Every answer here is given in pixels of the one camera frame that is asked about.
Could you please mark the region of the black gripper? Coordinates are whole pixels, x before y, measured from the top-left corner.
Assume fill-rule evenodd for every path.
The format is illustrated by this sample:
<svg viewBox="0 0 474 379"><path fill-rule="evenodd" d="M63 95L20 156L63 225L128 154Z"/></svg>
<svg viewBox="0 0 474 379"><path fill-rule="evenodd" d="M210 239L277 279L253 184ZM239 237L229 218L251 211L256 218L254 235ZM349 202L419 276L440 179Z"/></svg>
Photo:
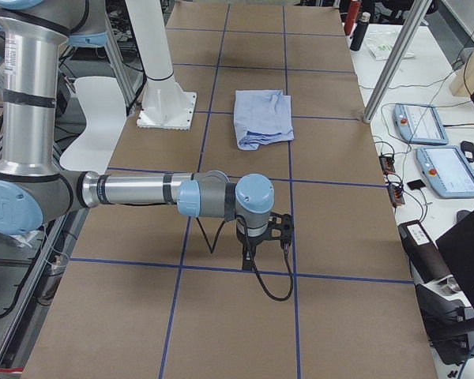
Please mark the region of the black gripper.
<svg viewBox="0 0 474 379"><path fill-rule="evenodd" d="M254 255L256 254L256 248L258 245L264 241L271 241L273 239L270 232L265 232L259 236L245 236L241 232L237 232L237 239L241 242L243 246L243 260L242 260L242 270L243 271L253 271L254 270Z"/></svg>

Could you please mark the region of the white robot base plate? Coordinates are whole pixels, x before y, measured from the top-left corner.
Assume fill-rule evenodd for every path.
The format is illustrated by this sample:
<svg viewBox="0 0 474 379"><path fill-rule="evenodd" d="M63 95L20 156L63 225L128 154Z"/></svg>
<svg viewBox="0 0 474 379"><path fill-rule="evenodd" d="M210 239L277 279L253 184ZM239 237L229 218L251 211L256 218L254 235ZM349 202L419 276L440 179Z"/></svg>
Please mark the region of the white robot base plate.
<svg viewBox="0 0 474 379"><path fill-rule="evenodd" d="M160 2L129 0L126 8L147 79L137 125L189 129L197 94L183 91L175 79Z"/></svg>

